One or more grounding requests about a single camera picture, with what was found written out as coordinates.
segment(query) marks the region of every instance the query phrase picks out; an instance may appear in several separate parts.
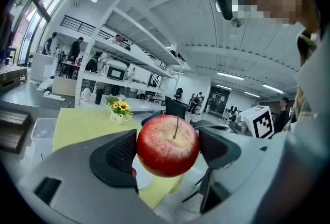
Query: dark shirt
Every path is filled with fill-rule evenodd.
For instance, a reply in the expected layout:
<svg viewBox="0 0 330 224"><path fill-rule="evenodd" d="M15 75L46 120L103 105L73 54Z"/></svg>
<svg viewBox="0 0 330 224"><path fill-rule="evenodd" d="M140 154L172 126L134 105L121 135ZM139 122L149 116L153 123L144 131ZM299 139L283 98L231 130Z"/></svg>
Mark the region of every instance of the dark shirt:
<svg viewBox="0 0 330 224"><path fill-rule="evenodd" d="M71 49L69 52L69 59L71 58L71 56L73 56L75 60L78 57L79 52L80 52L80 45L79 42L76 40L71 45Z"/></svg>
<svg viewBox="0 0 330 224"><path fill-rule="evenodd" d="M52 41L53 41L53 39L51 37L49 37L47 39L45 45L43 46L42 54L47 55L47 51L46 51L46 44L47 43L48 43L48 51L51 52Z"/></svg>
<svg viewBox="0 0 330 224"><path fill-rule="evenodd" d="M289 121L289 113L286 110L280 112L274 122L274 132L281 132L285 124Z"/></svg>

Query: microwave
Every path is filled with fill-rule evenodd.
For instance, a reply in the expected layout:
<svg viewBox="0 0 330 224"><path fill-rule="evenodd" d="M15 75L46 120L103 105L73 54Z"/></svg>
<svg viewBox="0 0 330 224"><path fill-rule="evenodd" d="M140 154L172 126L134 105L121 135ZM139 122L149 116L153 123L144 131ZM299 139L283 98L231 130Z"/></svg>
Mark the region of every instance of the microwave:
<svg viewBox="0 0 330 224"><path fill-rule="evenodd" d="M124 80L127 71L127 65L121 61L110 60L105 65L106 77L116 79L119 81Z"/></svg>

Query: artificial sunflower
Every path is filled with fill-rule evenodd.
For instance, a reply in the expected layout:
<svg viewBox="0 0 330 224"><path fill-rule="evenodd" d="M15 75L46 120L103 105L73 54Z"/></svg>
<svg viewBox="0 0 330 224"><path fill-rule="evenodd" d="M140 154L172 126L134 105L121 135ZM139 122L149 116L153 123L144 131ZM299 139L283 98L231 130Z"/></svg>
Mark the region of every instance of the artificial sunflower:
<svg viewBox="0 0 330 224"><path fill-rule="evenodd" d="M119 105L121 110L128 110L129 109L129 105L126 102L121 102Z"/></svg>

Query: plastic container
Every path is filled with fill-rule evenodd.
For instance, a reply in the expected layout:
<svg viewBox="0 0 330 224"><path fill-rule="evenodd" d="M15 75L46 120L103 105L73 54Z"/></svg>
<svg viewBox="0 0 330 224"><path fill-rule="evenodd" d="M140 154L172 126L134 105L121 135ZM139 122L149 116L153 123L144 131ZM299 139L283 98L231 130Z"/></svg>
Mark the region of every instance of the plastic container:
<svg viewBox="0 0 330 224"><path fill-rule="evenodd" d="M32 130L35 144L34 160L42 161L53 152L53 140L57 119L38 118Z"/></svg>

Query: white box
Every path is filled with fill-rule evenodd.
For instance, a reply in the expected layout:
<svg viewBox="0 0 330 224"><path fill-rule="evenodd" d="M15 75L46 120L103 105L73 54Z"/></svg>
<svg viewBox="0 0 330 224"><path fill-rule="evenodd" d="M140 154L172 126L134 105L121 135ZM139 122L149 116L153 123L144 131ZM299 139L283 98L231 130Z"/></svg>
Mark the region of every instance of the white box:
<svg viewBox="0 0 330 224"><path fill-rule="evenodd" d="M272 114L268 106L255 106L239 114L252 137L268 139L274 134Z"/></svg>

